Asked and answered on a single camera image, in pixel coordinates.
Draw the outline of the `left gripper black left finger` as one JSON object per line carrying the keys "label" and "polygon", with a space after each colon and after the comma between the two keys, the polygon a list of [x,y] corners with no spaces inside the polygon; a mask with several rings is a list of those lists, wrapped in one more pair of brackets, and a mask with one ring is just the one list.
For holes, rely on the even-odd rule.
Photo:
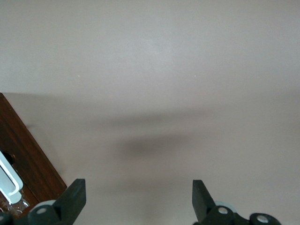
{"label": "left gripper black left finger", "polygon": [[14,219],[0,214],[2,225],[72,225],[86,204],[85,179],[76,179],[52,205],[41,205],[27,215]]}

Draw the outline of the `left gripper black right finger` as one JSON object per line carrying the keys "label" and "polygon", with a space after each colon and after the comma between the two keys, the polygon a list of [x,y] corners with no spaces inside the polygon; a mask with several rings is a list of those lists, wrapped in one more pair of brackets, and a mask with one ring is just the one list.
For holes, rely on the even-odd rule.
{"label": "left gripper black right finger", "polygon": [[192,205],[197,217],[196,225],[279,225],[273,216],[265,213],[253,213],[248,219],[221,204],[217,205],[202,180],[194,180]]}

